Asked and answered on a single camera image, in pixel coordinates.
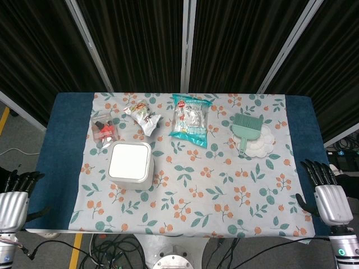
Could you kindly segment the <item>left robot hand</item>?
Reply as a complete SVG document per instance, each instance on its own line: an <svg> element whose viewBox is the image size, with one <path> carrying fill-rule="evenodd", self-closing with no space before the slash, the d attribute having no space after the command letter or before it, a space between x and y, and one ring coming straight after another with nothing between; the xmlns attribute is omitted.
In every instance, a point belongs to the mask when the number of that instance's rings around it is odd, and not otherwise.
<svg viewBox="0 0 359 269"><path fill-rule="evenodd" d="M42 210L28 213L31 194L37 182L44 178L39 171L17 174L17 170L1 169L1 233L16 233L25 223L40 218L50 211Z"/></svg>

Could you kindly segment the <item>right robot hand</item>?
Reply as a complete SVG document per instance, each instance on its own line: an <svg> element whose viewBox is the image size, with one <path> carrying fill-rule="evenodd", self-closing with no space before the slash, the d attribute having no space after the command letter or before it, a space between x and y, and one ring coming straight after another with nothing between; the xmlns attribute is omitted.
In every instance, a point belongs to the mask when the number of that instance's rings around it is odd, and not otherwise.
<svg viewBox="0 0 359 269"><path fill-rule="evenodd" d="M301 162L314 186L316 205L309 206L300 194L295 194L299 206L308 213L318 216L329 227L345 226L353 215L342 186L336 180L329 165L306 159Z"/></svg>

